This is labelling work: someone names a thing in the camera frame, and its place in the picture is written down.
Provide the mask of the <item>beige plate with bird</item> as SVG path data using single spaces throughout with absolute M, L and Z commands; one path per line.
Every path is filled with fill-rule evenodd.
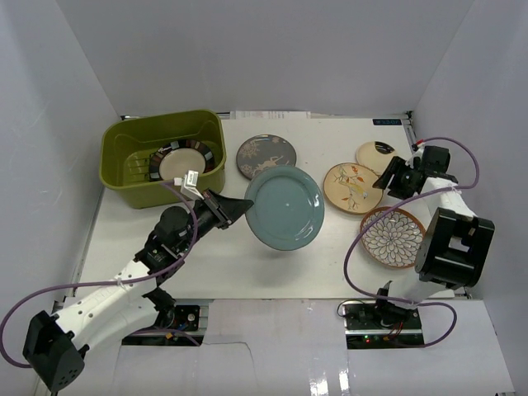
M 339 163 L 327 172 L 323 193 L 339 210 L 363 215 L 383 199 L 383 191 L 373 187 L 377 180 L 378 176 L 367 167 L 357 163 Z

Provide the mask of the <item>blue-grey glazed plate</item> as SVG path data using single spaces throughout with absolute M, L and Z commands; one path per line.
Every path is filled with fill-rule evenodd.
M 292 166 L 272 167 L 254 177 L 245 198 L 253 202 L 246 213 L 255 237 L 277 251 L 308 246 L 323 227 L 323 193 L 305 171 Z

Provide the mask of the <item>grey plate with deer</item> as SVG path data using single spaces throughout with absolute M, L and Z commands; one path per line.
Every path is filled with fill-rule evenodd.
M 240 173 L 252 180 L 268 168 L 295 166 L 297 153 L 286 139 L 273 134 L 260 134 L 245 141 L 236 154 L 236 165 Z

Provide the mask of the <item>dark striped rim plate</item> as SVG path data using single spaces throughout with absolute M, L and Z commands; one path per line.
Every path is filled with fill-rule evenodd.
M 188 170 L 199 174 L 215 168 L 211 149 L 201 141 L 179 139 L 166 144 L 149 158 L 148 178 L 151 182 L 183 177 Z

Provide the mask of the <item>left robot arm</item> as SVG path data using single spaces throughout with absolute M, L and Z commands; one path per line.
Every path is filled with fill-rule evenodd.
M 52 393 L 83 371 L 85 356 L 133 332 L 169 327 L 175 301 L 161 285 L 183 265 L 194 245 L 214 228 L 226 229 L 253 205 L 205 190 L 194 205 L 165 209 L 144 247 L 108 285 L 57 313 L 37 313 L 22 355 Z

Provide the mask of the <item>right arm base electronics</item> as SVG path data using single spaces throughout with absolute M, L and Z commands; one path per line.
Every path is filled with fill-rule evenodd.
M 424 336 L 419 312 L 414 309 L 404 320 L 384 321 L 374 301 L 349 299 L 336 309 L 344 322 L 349 351 L 422 347 Z

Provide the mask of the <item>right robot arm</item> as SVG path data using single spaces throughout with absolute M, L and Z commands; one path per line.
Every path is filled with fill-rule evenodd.
M 402 205 L 424 200 L 431 216 L 411 274 L 379 289 L 378 299 L 384 301 L 374 306 L 372 317 L 384 329 L 401 321 L 402 309 L 437 292 L 476 285 L 495 232 L 493 221 L 477 216 L 463 199 L 462 191 L 476 184 L 461 186 L 448 173 L 449 149 L 423 141 L 412 149 L 408 160 L 392 158 L 373 184 Z

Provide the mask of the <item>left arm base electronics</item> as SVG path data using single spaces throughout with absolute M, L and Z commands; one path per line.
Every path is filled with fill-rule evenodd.
M 122 346 L 199 347 L 208 324 L 209 308 L 196 304 L 178 304 L 157 318 L 150 328 L 142 329 L 121 341 Z

